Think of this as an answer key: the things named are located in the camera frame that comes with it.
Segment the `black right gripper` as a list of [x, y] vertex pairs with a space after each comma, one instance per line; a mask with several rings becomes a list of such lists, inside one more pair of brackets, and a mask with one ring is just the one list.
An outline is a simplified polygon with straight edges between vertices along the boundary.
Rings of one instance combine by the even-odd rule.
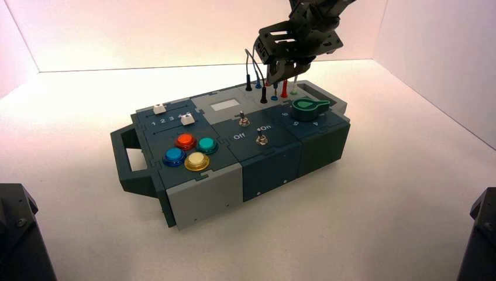
[[343, 43], [335, 29], [340, 18], [286, 20], [259, 30], [256, 52], [267, 65], [267, 78], [278, 78], [280, 60], [283, 76], [297, 76], [310, 68], [316, 56], [333, 53]]

